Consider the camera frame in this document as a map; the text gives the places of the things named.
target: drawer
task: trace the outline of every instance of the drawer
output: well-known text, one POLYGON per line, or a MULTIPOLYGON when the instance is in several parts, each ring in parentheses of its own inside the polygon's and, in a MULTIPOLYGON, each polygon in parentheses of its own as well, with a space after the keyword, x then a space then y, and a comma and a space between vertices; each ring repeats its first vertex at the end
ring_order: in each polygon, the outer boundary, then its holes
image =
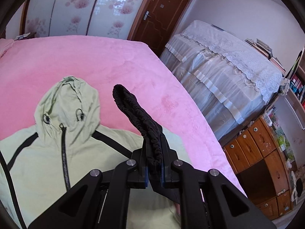
POLYGON ((237 138, 237 142, 239 143, 250 165, 255 164, 263 158, 248 130, 243 132, 237 138))
POLYGON ((250 166, 245 154, 235 139, 225 146, 225 150, 230 156, 238 173, 250 166))
POLYGON ((228 160, 229 164, 231 165, 231 167, 233 169, 234 174, 237 174, 238 173, 237 169, 236 169, 235 165, 233 164, 233 161, 232 161, 231 157, 229 156, 229 154, 227 153, 225 148, 224 148, 224 152, 226 154, 226 157, 227 157, 227 160, 228 160))
POLYGON ((270 172, 276 194, 289 190, 285 168, 279 153, 277 151, 271 152, 265 157, 265 162, 270 172))
POLYGON ((249 127, 248 131, 260 149, 263 157, 266 157, 276 148, 271 136, 263 125, 263 122, 260 120, 257 120, 251 127, 249 127))
POLYGON ((279 216, 283 216, 291 210, 290 192, 289 190, 277 197, 279 216))
POLYGON ((263 212, 263 214, 270 220, 276 219, 279 216, 278 203, 276 198, 257 205, 257 207, 263 212))

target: door frame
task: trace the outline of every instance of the door frame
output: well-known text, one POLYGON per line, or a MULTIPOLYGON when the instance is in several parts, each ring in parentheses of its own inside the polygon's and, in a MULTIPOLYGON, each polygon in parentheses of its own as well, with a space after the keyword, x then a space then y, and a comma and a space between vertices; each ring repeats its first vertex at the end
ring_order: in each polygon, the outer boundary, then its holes
MULTIPOLYGON (((191 0, 188 0, 188 2, 186 4, 186 6, 184 7, 179 19, 177 20, 177 23, 180 21, 181 17, 184 15, 184 12, 188 8, 188 5, 189 5, 190 1, 191 0)), ((136 35, 136 33, 139 29, 140 23, 142 22, 142 18, 144 17, 144 14, 147 10, 147 7, 148 7, 149 3, 150 3, 150 0, 143 0, 142 1, 142 4, 141 4, 141 6, 138 10, 138 13, 137 13, 137 15, 134 19, 134 22, 132 24, 132 27, 131 27, 130 31, 129 31, 127 40, 134 40, 135 39, 135 35, 136 35)))

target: light green hooded jacket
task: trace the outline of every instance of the light green hooded jacket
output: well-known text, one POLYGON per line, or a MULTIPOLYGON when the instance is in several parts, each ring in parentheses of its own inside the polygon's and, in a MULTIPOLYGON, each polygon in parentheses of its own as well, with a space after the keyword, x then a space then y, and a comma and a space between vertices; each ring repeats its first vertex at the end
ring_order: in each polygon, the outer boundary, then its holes
MULTIPOLYGON (((108 171, 127 160, 113 148, 92 138, 95 130, 130 151, 141 148, 143 143, 143 138, 132 132, 100 125, 97 90, 75 77, 64 78, 44 95, 36 108, 35 121, 36 125, 0 141, 0 150, 9 163, 17 148, 31 135, 38 133, 34 142, 18 154, 10 170, 27 227, 65 194, 67 181, 72 187, 92 169, 108 171), (63 127, 66 128, 64 146, 63 127)), ((163 133, 178 157, 191 163, 181 139, 165 128, 163 133)), ((20 227, 2 168, 0 199, 20 227)), ((131 190, 127 228, 180 228, 175 214, 173 202, 153 192, 150 185, 146 189, 131 190)))

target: metal screw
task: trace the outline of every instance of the metal screw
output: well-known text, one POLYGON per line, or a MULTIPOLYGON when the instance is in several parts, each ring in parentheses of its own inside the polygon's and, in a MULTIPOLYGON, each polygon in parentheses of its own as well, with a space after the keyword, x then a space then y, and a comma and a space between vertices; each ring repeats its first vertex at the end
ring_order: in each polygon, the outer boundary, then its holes
POLYGON ((93 169, 92 171, 90 171, 90 175, 92 177, 97 177, 100 174, 100 171, 98 169, 93 169))
POLYGON ((176 166, 181 166, 181 165, 183 165, 183 162, 180 159, 177 159, 173 162, 173 164, 176 166))
POLYGON ((212 175, 212 176, 218 176, 219 175, 219 171, 217 170, 217 169, 211 169, 210 170, 210 174, 212 175))
POLYGON ((136 161, 133 160, 133 159, 129 159, 126 161, 126 164, 129 165, 129 166, 134 166, 136 164, 136 161))

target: pink blanket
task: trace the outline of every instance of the pink blanket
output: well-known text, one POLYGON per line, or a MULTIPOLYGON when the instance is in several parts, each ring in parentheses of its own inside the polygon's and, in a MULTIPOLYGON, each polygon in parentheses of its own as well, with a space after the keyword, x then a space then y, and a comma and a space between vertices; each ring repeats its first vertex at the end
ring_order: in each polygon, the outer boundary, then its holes
POLYGON ((194 101, 142 42, 93 36, 16 41, 0 59, 0 139, 33 125, 42 96, 69 75, 99 91, 101 124, 139 134, 113 100, 113 86, 122 84, 155 121, 182 138, 194 168, 216 168, 242 190, 194 101))

